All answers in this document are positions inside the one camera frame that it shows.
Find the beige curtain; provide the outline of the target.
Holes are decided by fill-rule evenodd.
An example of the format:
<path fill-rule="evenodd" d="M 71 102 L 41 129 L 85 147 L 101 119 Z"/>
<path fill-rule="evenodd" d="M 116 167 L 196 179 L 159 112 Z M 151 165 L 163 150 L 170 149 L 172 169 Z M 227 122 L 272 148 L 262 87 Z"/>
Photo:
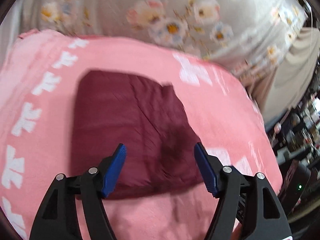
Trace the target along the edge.
<path fill-rule="evenodd" d="M 318 54 L 319 30 L 303 28 L 282 63 L 249 89 L 265 126 L 272 126 L 298 105 L 312 79 Z"/>

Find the maroon puffer jacket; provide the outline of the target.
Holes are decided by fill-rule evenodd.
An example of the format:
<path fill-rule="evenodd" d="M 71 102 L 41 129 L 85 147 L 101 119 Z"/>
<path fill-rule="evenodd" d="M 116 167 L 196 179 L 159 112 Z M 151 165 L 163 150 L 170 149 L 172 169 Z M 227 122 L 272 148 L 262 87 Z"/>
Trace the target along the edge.
<path fill-rule="evenodd" d="M 182 191 L 201 183 L 194 158 L 199 141 L 171 85 L 100 70 L 88 72 L 78 84 L 70 173 L 84 173 L 125 145 L 111 199 Z"/>

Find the black device with green light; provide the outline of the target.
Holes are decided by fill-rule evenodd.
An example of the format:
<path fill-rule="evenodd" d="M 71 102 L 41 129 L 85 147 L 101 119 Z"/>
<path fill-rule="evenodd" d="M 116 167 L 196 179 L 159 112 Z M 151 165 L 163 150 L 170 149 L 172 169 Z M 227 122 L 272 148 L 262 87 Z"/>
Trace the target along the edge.
<path fill-rule="evenodd" d="M 279 201 L 283 207 L 285 215 L 288 216 L 304 189 L 306 188 L 311 177 L 311 171 L 300 161 L 293 160 L 283 179 L 283 184 L 278 194 Z"/>

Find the cluttered dark shelf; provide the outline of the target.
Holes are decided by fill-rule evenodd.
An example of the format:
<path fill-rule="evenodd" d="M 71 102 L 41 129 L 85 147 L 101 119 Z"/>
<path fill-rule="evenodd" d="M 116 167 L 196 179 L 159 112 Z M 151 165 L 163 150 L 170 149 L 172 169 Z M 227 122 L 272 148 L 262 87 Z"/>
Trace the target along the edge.
<path fill-rule="evenodd" d="M 310 165 L 319 157 L 319 85 L 310 86 L 302 100 L 267 128 L 279 166 L 297 159 Z"/>

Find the grey floral quilt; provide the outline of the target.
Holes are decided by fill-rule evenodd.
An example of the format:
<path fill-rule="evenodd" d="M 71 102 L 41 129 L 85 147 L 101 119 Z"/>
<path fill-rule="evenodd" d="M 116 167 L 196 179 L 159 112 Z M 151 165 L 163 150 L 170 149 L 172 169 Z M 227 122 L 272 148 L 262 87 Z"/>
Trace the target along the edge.
<path fill-rule="evenodd" d="M 22 29 L 130 37 L 251 81 L 280 64 L 307 18 L 298 0 L 24 0 Z"/>

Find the pink blanket with white bows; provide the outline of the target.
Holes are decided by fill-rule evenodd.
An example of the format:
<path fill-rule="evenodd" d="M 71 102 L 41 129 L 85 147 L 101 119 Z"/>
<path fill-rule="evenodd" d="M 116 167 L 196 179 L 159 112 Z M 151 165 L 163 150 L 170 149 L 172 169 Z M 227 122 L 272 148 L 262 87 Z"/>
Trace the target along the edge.
<path fill-rule="evenodd" d="M 118 239 L 203 239 L 217 206 L 194 159 L 282 178 L 259 109 L 220 66 L 132 39 L 21 34 L 1 57 L 1 208 L 28 239 L 58 173 L 77 176 L 124 144 L 104 200 Z"/>

